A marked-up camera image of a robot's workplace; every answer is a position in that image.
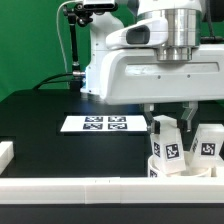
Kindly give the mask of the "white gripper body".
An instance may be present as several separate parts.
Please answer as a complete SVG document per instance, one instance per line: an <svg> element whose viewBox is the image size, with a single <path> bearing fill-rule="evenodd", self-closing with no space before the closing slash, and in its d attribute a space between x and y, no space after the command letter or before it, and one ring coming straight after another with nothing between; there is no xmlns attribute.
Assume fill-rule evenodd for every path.
<svg viewBox="0 0 224 224"><path fill-rule="evenodd" d="M115 50L105 56L100 97L109 104L224 99L224 44L205 44L190 61L159 61L153 49Z"/></svg>

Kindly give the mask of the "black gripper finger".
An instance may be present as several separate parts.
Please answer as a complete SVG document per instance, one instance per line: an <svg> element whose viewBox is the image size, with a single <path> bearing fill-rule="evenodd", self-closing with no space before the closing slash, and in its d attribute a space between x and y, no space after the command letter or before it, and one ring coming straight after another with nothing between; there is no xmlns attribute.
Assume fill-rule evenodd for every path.
<svg viewBox="0 0 224 224"><path fill-rule="evenodd" d="M178 120L177 125L182 132L190 132L192 119L198 110L198 102L197 101L184 102L183 109L184 109L183 114L181 118Z"/></svg>
<svg viewBox="0 0 224 224"><path fill-rule="evenodd" d="M144 118L147 124L147 131L149 134L159 134L160 133L160 122L155 120L152 112L154 111L153 104L144 104L143 112Z"/></svg>

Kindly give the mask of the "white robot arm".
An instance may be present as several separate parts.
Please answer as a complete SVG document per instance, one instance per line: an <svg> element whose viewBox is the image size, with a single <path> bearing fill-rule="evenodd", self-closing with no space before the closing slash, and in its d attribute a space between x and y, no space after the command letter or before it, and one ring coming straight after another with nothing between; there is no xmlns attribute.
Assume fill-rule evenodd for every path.
<svg viewBox="0 0 224 224"><path fill-rule="evenodd" d="M178 125L189 131L198 103L224 98L224 44L201 35L209 0L136 0L128 27L111 15L118 0L83 0L92 21L91 60L82 91L110 105L183 102Z"/></svg>

